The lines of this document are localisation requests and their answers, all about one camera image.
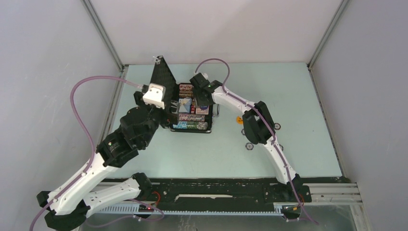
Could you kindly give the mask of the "red playing card deck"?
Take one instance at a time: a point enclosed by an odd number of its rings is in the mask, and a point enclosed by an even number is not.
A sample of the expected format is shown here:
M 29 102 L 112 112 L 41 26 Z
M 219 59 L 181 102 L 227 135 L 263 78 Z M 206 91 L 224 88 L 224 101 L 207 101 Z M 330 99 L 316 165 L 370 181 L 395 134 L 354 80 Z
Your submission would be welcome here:
M 197 115 L 208 115 L 210 106 L 197 106 L 195 113 Z

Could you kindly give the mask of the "orange big blind button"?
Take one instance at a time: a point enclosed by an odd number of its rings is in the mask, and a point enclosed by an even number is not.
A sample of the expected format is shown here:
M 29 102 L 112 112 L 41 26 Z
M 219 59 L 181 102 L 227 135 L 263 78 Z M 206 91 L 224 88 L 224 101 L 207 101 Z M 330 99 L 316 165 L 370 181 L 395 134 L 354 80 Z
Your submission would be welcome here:
M 243 119 L 240 116 L 238 116 L 238 117 L 236 117 L 236 122 L 238 124 L 242 125 L 243 124 Z

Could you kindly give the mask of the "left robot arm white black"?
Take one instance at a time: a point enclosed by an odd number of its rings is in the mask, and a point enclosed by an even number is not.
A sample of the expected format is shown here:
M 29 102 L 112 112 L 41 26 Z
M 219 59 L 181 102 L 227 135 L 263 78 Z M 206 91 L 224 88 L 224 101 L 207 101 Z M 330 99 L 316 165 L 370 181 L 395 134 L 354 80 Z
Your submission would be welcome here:
M 134 98 L 136 107 L 129 109 L 119 127 L 94 148 L 85 165 L 59 188 L 37 195 L 49 228 L 71 231 L 110 205 L 151 197 L 152 184 L 144 173 L 135 173 L 107 189 L 94 190 L 103 179 L 145 150 L 159 127 L 167 128 L 176 121 L 179 106 L 173 92 L 137 91 Z

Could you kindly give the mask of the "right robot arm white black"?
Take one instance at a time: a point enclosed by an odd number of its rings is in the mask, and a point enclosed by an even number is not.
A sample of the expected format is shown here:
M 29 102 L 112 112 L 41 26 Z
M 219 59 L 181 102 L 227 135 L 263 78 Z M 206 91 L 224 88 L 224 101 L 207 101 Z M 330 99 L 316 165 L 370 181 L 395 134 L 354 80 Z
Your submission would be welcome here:
M 196 73 L 190 83 L 199 106 L 219 104 L 242 115 L 245 137 L 253 145 L 261 145 L 264 148 L 277 181 L 283 184 L 280 187 L 280 196 L 285 201 L 294 200 L 303 183 L 283 153 L 267 105 L 263 101 L 255 103 L 237 96 L 221 82 L 210 82 L 208 76 L 203 73 Z

